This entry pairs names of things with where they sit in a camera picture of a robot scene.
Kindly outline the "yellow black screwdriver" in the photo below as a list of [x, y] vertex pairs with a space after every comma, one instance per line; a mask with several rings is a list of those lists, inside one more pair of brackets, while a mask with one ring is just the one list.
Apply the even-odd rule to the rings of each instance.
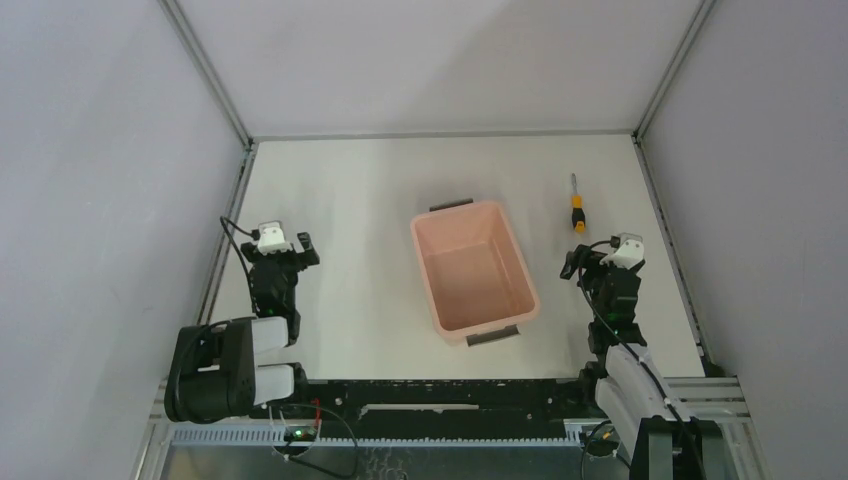
[[572, 195], [571, 195], [571, 207], [572, 207], [571, 221], [572, 221], [572, 226], [573, 226], [573, 229], [577, 233], [582, 234], [586, 230], [586, 215], [585, 215], [585, 211], [583, 209], [582, 196], [579, 194], [579, 191], [578, 191], [577, 176], [576, 176], [575, 173], [571, 174], [571, 185], [572, 185]]

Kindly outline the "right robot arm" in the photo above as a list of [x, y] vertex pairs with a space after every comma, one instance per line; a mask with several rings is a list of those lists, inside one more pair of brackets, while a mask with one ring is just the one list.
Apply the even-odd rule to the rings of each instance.
[[579, 373], [579, 406], [606, 416], [617, 434], [631, 479], [722, 479], [724, 439], [673, 394], [636, 322], [645, 248], [618, 234], [566, 255], [560, 277], [575, 280], [592, 316], [588, 348], [594, 360]]

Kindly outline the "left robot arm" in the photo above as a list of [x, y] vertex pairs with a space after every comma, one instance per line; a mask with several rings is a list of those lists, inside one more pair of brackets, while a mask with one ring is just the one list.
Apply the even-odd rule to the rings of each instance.
[[179, 331], [164, 394], [169, 420], [211, 424], [246, 416], [269, 401], [290, 417], [310, 409], [313, 392], [297, 380], [298, 364], [261, 367], [256, 360], [299, 338], [299, 274], [319, 265], [320, 256], [307, 232], [297, 239], [300, 251], [288, 242], [272, 246], [261, 239], [239, 246], [252, 313]]

